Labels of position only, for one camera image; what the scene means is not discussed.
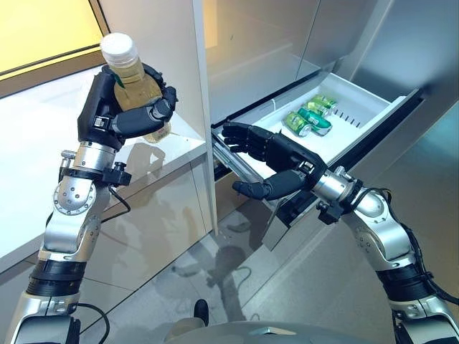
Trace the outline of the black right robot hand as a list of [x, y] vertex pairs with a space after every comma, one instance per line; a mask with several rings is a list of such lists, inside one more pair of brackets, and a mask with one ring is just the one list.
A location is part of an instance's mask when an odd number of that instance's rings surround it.
[[235, 181], [232, 188], [256, 200], [275, 200], [301, 189], [310, 191], [328, 170], [322, 158], [282, 133], [244, 123], [223, 125], [224, 143], [233, 153], [246, 153], [262, 161], [275, 174], [262, 182]]

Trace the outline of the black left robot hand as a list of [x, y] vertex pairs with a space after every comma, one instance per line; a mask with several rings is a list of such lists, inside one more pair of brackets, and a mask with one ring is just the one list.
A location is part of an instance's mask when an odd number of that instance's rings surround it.
[[77, 119], [78, 140], [106, 145], [119, 151], [126, 139], [153, 133], [167, 124], [178, 102], [176, 89], [147, 64], [143, 71], [158, 84], [162, 97], [146, 105], [122, 111], [115, 98], [115, 73], [104, 65], [94, 76], [84, 107]]

